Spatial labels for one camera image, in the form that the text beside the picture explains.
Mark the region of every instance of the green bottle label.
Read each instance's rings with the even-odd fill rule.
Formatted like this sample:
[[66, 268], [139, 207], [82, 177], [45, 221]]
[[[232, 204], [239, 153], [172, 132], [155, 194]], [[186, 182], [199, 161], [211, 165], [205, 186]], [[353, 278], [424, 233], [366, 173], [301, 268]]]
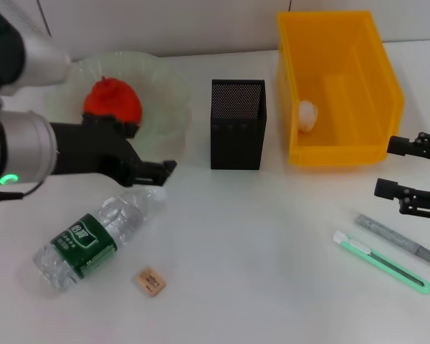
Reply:
[[84, 215], [51, 244], [79, 278], [86, 277], [118, 250], [113, 238], [91, 214]]

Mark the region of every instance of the water bottle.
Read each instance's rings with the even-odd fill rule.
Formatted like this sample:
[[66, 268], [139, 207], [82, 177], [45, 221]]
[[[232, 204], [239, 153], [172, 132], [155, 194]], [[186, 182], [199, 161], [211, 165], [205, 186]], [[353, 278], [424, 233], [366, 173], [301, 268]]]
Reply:
[[165, 198], [158, 187], [112, 197], [44, 245], [34, 263], [58, 292], [65, 292], [129, 242]]

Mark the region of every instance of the white wall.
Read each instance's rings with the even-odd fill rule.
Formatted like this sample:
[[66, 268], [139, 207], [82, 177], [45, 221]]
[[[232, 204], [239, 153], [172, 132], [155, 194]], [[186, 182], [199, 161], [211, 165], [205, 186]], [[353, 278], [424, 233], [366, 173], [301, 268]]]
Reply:
[[293, 0], [292, 10], [369, 9], [383, 41], [430, 39], [430, 0]]
[[[19, 0], [27, 9], [36, 0]], [[273, 49], [289, 0], [41, 0], [74, 58], [132, 49], [157, 55]], [[292, 10], [370, 9], [384, 41], [430, 39], [430, 0], [293, 0]]]
[[16, 4], [19, 5], [19, 7], [34, 22], [34, 24], [42, 32], [46, 32], [43, 18], [38, 8], [37, 0], [0, 0], [0, 11], [6, 11], [9, 8], [9, 4], [11, 4], [12, 6]]
[[289, 0], [42, 0], [53, 39], [73, 57], [131, 49], [157, 55], [273, 48]]

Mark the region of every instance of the white table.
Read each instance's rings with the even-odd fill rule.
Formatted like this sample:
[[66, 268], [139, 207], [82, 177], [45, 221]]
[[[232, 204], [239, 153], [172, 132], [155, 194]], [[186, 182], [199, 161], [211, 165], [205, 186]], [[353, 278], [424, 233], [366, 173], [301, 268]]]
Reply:
[[[430, 42], [386, 49], [406, 98], [400, 134], [430, 133]], [[1, 203], [0, 343], [430, 343], [430, 295], [331, 240], [336, 229], [351, 233], [430, 281], [430, 264], [351, 222], [362, 211], [430, 249], [430, 220], [373, 196], [378, 177], [430, 190], [430, 162], [389, 156], [369, 168], [298, 170], [280, 147], [276, 52], [167, 60], [193, 98], [167, 212], [100, 271], [51, 298], [33, 253], [122, 188], [104, 176], [55, 176], [28, 199]], [[214, 78], [265, 79], [260, 171], [210, 170]], [[45, 90], [22, 90], [6, 106], [43, 114]], [[132, 281], [147, 264], [168, 284], [154, 299]]]

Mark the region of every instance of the green utility knife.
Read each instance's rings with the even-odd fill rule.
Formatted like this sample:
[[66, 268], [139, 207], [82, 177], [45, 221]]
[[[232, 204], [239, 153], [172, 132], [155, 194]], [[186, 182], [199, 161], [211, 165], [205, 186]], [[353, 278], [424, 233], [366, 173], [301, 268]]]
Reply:
[[337, 231], [335, 235], [333, 235], [333, 241], [359, 257], [362, 257], [372, 265], [375, 265], [379, 269], [387, 272], [391, 276], [394, 276], [396, 279], [406, 283], [409, 287], [414, 288], [418, 292], [421, 292], [422, 294], [430, 294], [430, 283], [426, 280], [408, 271], [401, 265], [396, 264], [373, 249], [357, 242], [352, 239], [350, 235]]

